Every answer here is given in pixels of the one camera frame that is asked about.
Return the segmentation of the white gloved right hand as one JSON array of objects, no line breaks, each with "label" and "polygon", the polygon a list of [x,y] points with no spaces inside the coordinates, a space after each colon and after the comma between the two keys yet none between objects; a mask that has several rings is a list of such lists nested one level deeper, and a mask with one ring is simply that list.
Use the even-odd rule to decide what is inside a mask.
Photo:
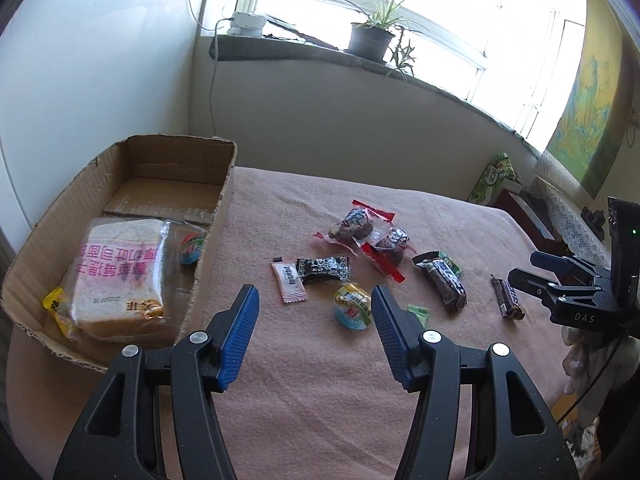
[{"label": "white gloved right hand", "polygon": [[564,392],[584,395],[578,411],[591,420],[600,412],[608,394],[629,382],[638,370],[639,341],[626,337],[617,350],[616,341],[593,349],[587,344],[586,332],[566,326],[562,328],[562,339],[570,348],[562,363],[568,377]]}]

